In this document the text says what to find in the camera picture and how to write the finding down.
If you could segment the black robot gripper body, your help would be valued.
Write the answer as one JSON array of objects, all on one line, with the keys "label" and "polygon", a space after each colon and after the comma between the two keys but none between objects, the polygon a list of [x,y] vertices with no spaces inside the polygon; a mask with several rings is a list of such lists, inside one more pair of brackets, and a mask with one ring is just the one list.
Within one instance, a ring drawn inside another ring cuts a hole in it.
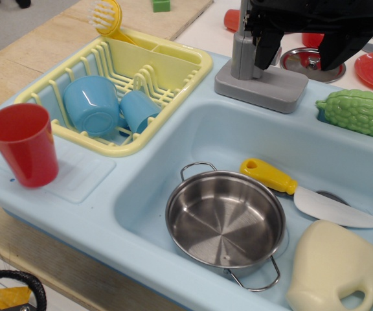
[{"label": "black robot gripper body", "polygon": [[373,1],[251,1],[247,30],[373,37]]}]

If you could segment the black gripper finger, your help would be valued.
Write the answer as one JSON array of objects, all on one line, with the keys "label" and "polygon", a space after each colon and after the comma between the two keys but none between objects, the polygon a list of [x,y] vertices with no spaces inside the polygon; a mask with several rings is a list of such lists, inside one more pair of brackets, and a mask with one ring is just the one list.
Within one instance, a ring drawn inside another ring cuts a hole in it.
[{"label": "black gripper finger", "polygon": [[284,32],[278,29],[264,29],[254,38],[256,46],[254,65],[266,70],[275,58]]},{"label": "black gripper finger", "polygon": [[319,45],[321,70],[336,69],[358,53],[372,38],[371,32],[326,33]]}]

